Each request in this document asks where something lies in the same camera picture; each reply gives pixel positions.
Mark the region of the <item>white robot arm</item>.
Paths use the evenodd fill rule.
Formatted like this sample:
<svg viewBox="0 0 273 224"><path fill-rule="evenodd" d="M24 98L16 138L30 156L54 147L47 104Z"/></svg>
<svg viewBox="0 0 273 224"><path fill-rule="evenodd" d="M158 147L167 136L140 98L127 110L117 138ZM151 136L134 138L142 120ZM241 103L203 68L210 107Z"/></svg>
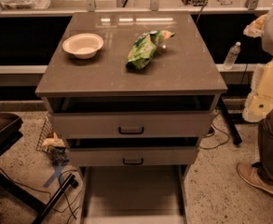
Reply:
<svg viewBox="0 0 273 224"><path fill-rule="evenodd" d="M243 33L260 37L262 50L272 56L267 64L257 64L251 81L242 117L248 122L264 119L273 109L273 6L267 14L247 25Z"/></svg>

